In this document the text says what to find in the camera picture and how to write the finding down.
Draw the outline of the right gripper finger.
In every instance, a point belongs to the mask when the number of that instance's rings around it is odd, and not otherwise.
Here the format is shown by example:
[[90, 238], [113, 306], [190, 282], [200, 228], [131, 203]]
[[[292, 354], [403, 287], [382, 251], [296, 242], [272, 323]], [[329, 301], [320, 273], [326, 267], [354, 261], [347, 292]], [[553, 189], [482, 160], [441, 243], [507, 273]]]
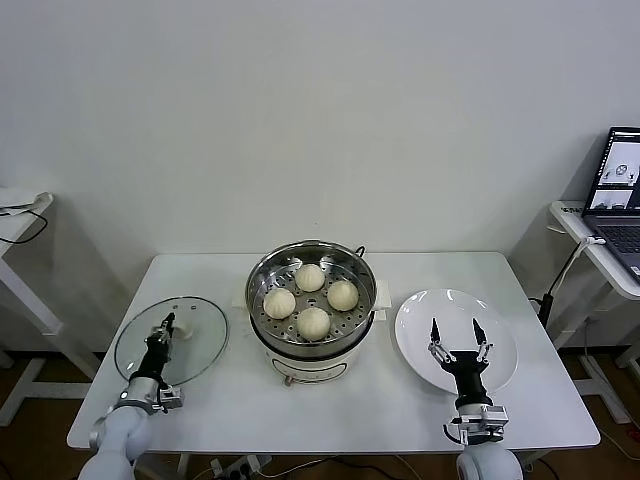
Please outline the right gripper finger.
[[472, 324], [476, 343], [478, 345], [477, 361], [488, 362], [488, 356], [491, 350], [494, 348], [494, 344], [487, 340], [486, 333], [480, 326], [476, 318], [472, 320]]
[[432, 318], [428, 351], [438, 363], [451, 363], [453, 355], [444, 347], [435, 317]]

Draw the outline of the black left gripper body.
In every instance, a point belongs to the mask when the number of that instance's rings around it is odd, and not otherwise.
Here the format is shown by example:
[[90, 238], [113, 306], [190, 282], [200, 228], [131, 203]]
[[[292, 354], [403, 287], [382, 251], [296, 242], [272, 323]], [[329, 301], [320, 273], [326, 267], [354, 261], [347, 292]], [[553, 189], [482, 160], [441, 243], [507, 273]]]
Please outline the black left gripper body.
[[146, 352], [139, 368], [132, 374], [132, 379], [150, 378], [163, 383], [162, 372], [170, 360], [170, 345], [163, 342], [148, 342], [146, 347]]

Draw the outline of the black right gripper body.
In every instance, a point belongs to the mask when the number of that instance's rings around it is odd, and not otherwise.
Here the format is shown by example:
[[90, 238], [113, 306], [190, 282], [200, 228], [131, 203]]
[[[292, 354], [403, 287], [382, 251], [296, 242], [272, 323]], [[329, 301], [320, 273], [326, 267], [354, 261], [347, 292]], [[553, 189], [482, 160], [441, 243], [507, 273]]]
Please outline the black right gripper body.
[[458, 400], [489, 400], [481, 374], [488, 364], [476, 352], [454, 352], [454, 360], [442, 363], [442, 369], [454, 377]]

